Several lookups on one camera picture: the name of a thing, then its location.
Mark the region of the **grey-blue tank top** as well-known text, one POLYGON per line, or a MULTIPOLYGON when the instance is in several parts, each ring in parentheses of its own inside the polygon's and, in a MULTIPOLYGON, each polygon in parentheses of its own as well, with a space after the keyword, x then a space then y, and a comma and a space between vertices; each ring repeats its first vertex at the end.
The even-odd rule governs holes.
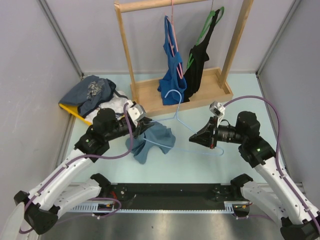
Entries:
POLYGON ((136 161, 145 164, 148 152, 152 147, 158 147, 163 154, 167 154, 175 146, 176 137, 171 128, 156 122, 152 127, 133 139, 131 153, 136 161))

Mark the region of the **light blue wire hanger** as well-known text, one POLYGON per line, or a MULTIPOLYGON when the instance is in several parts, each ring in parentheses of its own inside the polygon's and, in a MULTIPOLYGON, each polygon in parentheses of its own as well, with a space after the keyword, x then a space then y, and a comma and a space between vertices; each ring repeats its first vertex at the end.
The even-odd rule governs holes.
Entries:
MULTIPOLYGON (((177 108, 175 110, 175 113, 173 115, 173 117, 168 117, 168 118, 162 118, 162 119, 158 119, 158 120, 152 120, 151 123, 159 123, 159 122, 163 122, 163 121, 168 121, 168 120, 177 120, 180 124, 182 124, 183 126, 185 126, 187 129, 189 129, 192 133, 196 133, 191 127, 189 127, 187 124, 185 124, 182 120, 179 119, 179 110, 180 110, 180 105, 182 103, 182 94, 178 91, 178 90, 175 90, 175 89, 171 89, 169 90, 166 95, 164 96, 164 98, 167 98, 169 93, 177 93, 179 95, 179 102, 178 102, 178 105, 177 105, 177 108)), ((167 145, 163 145, 163 144, 160 144, 158 142, 154 142, 154 141, 151 141, 151 140, 148 140, 146 138, 144 138, 145 141, 149 142, 149 143, 152 143, 152 144, 155 144, 157 146, 160 146, 160 147, 164 147, 166 149, 170 149, 170 150, 177 150, 177 151, 180 151, 180 152, 185 152, 185 153, 192 153, 192 154, 200 154, 200 155, 208 155, 208 156, 215 156, 215 157, 220 157, 220 156, 223 156, 224 153, 225 153, 225 150, 222 148, 222 147, 217 147, 219 150, 221 150, 221 153, 206 153, 206 152, 200 152, 200 151, 194 151, 194 150, 186 150, 186 149, 183 149, 183 148, 178 148, 178 147, 169 147, 167 145)))

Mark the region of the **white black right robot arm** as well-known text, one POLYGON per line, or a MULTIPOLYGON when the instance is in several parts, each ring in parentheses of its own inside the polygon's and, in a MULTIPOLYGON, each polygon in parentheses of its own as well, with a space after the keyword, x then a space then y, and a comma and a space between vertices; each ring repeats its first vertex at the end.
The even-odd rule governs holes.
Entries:
POLYGON ((231 196, 246 199, 257 205, 279 227, 285 240, 316 240, 320 237, 320 211, 301 192, 284 166, 276 159, 276 152, 260 136, 260 122, 255 113, 242 111, 235 126, 219 125, 217 116, 189 141, 214 149, 218 142, 238 144, 240 156, 268 183, 273 195, 261 190, 246 174, 231 181, 231 196))

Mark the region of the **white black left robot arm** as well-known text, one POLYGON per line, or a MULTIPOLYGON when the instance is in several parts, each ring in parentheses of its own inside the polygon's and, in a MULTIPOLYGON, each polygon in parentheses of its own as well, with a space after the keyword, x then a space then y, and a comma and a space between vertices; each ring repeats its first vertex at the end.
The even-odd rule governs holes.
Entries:
POLYGON ((15 194, 14 202, 24 203, 23 219, 30 226, 29 230, 19 229, 20 234, 34 231, 42 235, 76 205, 96 197, 105 200, 110 196, 109 181, 100 173, 74 190, 64 190, 79 173, 104 158, 110 141, 126 135, 133 141, 134 137, 153 126, 152 119, 146 117, 144 108, 139 104, 130 106, 126 103, 123 113, 123 118, 117 119, 113 109, 99 110, 93 123, 61 164, 30 191, 20 190, 15 194))

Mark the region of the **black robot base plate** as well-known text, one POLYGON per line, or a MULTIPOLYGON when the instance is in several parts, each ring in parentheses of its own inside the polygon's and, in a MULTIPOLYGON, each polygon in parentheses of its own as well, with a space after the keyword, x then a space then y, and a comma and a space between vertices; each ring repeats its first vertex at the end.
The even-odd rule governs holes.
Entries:
POLYGON ((213 211, 225 202, 247 200, 232 185, 220 183, 113 183, 104 193, 115 197, 125 211, 213 211))

